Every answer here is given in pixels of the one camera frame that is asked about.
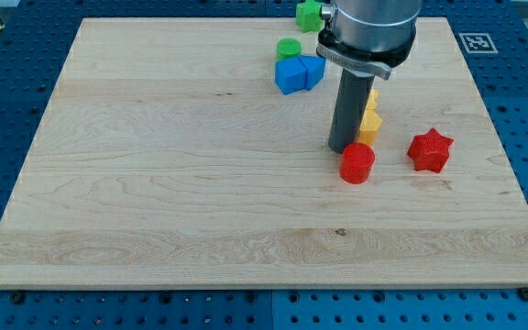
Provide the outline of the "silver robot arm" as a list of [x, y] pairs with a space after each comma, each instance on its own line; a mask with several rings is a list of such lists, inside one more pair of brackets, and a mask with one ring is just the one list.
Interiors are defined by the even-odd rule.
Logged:
[[316, 53], [357, 77], [388, 80], [410, 54], [422, 0], [332, 0]]

